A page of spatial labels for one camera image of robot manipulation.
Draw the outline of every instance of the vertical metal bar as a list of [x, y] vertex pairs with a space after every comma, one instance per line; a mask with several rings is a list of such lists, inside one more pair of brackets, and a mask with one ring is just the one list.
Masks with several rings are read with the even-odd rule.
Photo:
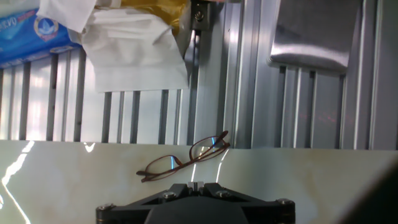
[[26, 140], [27, 137], [30, 74], [31, 74], [31, 63], [27, 62], [24, 64], [24, 82], [22, 84], [21, 123], [19, 126], [19, 140]]
[[190, 77], [190, 96], [189, 96], [189, 112], [188, 112], [188, 129], [187, 129], [187, 145], [193, 145], [195, 134], [195, 118], [197, 111], [197, 95], [198, 95], [198, 69], [199, 69], [199, 48], [200, 48], [200, 31], [195, 33], [195, 48], [193, 51], [193, 69]]
[[120, 103], [119, 103], [119, 116], [118, 116], [118, 137], [116, 139], [117, 143], [122, 143], [122, 128], [123, 128], [123, 112], [124, 112], [124, 94], [120, 93]]
[[130, 143], [133, 92], [124, 92], [123, 120], [121, 123], [121, 143]]
[[342, 80], [337, 74], [318, 73], [315, 77], [311, 147], [340, 147]]
[[288, 69], [285, 76], [285, 92], [282, 118], [281, 147], [294, 146], [295, 107], [297, 100], [298, 70]]
[[55, 121], [55, 98], [57, 94], [57, 73], [58, 73], [58, 55], [53, 55], [51, 59], [50, 90], [49, 90], [49, 108], [47, 111], [47, 141], [53, 141], [54, 121]]
[[169, 100], [169, 91], [162, 90], [162, 99], [160, 101], [160, 121], [159, 121], [158, 144], [165, 144], [168, 100]]
[[102, 143], [109, 142], [109, 124], [111, 121], [111, 105], [112, 105], [112, 93], [105, 93], [104, 99], [104, 115], [103, 115], [103, 123], [102, 123]]
[[31, 63], [30, 76], [27, 75], [27, 78], [30, 78], [29, 107], [27, 108], [27, 140], [46, 140], [50, 74], [50, 57]]
[[[224, 5], [223, 14], [223, 39], [222, 39], [222, 48], [221, 48], [221, 68], [220, 68], [220, 86], [218, 92], [218, 109], [217, 109], [217, 117], [216, 117], [216, 133], [219, 134], [224, 131], [224, 114], [225, 114], [225, 106], [226, 106], [226, 88], [227, 88], [227, 74], [228, 74], [228, 60], [229, 60], [229, 50], [230, 50], [230, 42], [234, 40], [231, 37], [231, 23], [232, 23], [232, 13], [233, 13], [233, 5], [228, 2]], [[237, 22], [237, 27], [239, 30], [239, 20], [234, 21]]]
[[359, 82], [359, 48], [361, 42], [362, 10], [358, 11], [354, 28], [353, 46], [349, 56], [348, 70], [343, 90], [343, 110], [341, 116], [341, 148], [353, 149], [355, 142], [355, 113], [357, 87]]
[[78, 80], [77, 80], [75, 131], [73, 132], [73, 141], [75, 142], [80, 142], [81, 139], [81, 119], [83, 117], [85, 74], [86, 74], [86, 52], [84, 50], [81, 50], [79, 55], [79, 71], [78, 71]]
[[106, 105], [107, 102], [107, 97], [105, 93], [105, 106], [104, 106], [104, 121], [103, 124], [105, 124], [105, 121], [108, 120], [109, 116], [109, 122], [108, 123], [108, 142], [109, 143], [117, 143], [118, 142], [118, 132], [119, 132], [119, 115], [120, 115], [120, 104], [121, 104], [121, 92], [112, 92], [111, 95], [111, 102], [109, 105]]
[[218, 101], [220, 98], [220, 73], [223, 66], [221, 63], [224, 46], [225, 5], [220, 9], [212, 7], [211, 10], [214, 15], [212, 31], [203, 31], [200, 36], [196, 122], [193, 142], [219, 134], [216, 130], [220, 106]]
[[12, 68], [7, 68], [3, 71], [2, 78], [2, 94], [1, 94], [1, 120], [0, 120], [0, 139], [10, 139], [9, 126], [11, 125], [10, 110], [11, 110], [11, 92], [13, 88]]
[[177, 94], [178, 90], [169, 90], [169, 98], [167, 100], [167, 118], [166, 118], [166, 128], [165, 128], [165, 144], [175, 144], [175, 131], [176, 119], [178, 119], [178, 109], [177, 109]]
[[256, 86], [252, 147], [280, 147], [285, 74], [279, 68], [269, 67], [267, 61], [275, 29], [279, 1], [262, 1], [259, 52], [257, 56]]
[[376, 10], [376, 0], [364, 1], [359, 46], [358, 92], [356, 95], [353, 149], [369, 149]]
[[398, 1], [378, 2], [370, 148], [395, 150], [398, 132]]
[[312, 103], [315, 72], [298, 71], [294, 121], [294, 148], [311, 147]]
[[142, 91], [139, 102], [137, 143], [157, 144], [162, 91]]
[[70, 60], [67, 58], [65, 77], [65, 96], [63, 101], [62, 141], [72, 142], [75, 134], [75, 117], [77, 101], [77, 83], [79, 77], [80, 50], [71, 53]]
[[[185, 53], [184, 61], [188, 74], [192, 76], [195, 63], [196, 33], [192, 31], [191, 41]], [[177, 113], [175, 115], [175, 144], [187, 144], [188, 120], [190, 116], [190, 90], [177, 90]]]
[[53, 141], [65, 141], [71, 54], [65, 52], [58, 56]]
[[135, 91], [132, 96], [131, 132], [130, 132], [131, 144], [137, 144], [140, 100], [141, 100], [141, 92]]
[[19, 128], [21, 126], [21, 106], [24, 85], [24, 65], [18, 65], [12, 70], [14, 78], [12, 81], [12, 98], [10, 110], [10, 139], [19, 140]]
[[81, 141], [101, 142], [103, 127], [104, 93], [95, 91], [93, 64], [87, 59]]
[[229, 131], [226, 136], [228, 142], [234, 142], [235, 117], [236, 117], [236, 99], [238, 90], [238, 67], [239, 51], [241, 44], [241, 24], [242, 24], [242, 4], [226, 4], [226, 19], [230, 20], [231, 25], [228, 28], [229, 36], [228, 55], [226, 64], [226, 87], [224, 103], [223, 130]]
[[173, 144], [178, 144], [178, 139], [180, 137], [180, 115], [181, 115], [181, 101], [182, 101], [182, 90], [177, 90], [177, 103], [175, 105], [175, 129], [174, 129], [174, 140]]
[[251, 148], [261, 1], [244, 1], [233, 147]]

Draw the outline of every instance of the screw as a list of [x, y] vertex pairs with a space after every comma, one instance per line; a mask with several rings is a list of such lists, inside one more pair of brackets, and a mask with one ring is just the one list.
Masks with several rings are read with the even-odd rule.
[[165, 199], [172, 199], [175, 197], [176, 197], [176, 194], [174, 192], [164, 192], [163, 193], [163, 198], [165, 198]]
[[276, 201], [279, 202], [281, 205], [288, 205], [288, 204], [293, 203], [291, 200], [286, 199], [286, 198], [281, 198], [281, 199], [278, 199]]
[[197, 11], [197, 13], [195, 13], [195, 19], [199, 22], [202, 21], [204, 17], [205, 15], [203, 15], [201, 11]]
[[99, 206], [98, 209], [103, 211], [103, 210], [108, 210], [108, 209], [113, 208], [113, 207], [115, 207], [114, 204], [107, 203], [107, 204]]
[[231, 194], [228, 191], [226, 191], [226, 190], [219, 190], [219, 191], [216, 192], [216, 194], [220, 198], [226, 198], [226, 197], [231, 196]]

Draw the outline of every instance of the blue package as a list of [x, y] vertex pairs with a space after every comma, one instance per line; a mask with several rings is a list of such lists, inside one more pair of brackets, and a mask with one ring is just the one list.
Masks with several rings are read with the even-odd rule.
[[0, 18], [0, 68], [59, 54], [80, 45], [66, 27], [36, 16], [38, 9]]

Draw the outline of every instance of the white tissue paper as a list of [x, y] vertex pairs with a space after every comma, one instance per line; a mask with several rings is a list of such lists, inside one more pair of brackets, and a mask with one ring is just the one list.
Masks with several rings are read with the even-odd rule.
[[81, 43], [94, 65], [96, 91], [188, 88], [171, 27], [155, 15], [95, 9]]

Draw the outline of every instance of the marble surface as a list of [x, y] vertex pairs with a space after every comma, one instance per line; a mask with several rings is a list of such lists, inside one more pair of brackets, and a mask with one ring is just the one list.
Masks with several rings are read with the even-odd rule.
[[297, 223], [336, 223], [398, 162], [388, 151], [235, 149], [142, 184], [135, 173], [167, 154], [188, 161], [185, 146], [0, 141], [0, 223], [95, 223], [101, 204], [126, 205], [191, 180], [289, 198]]

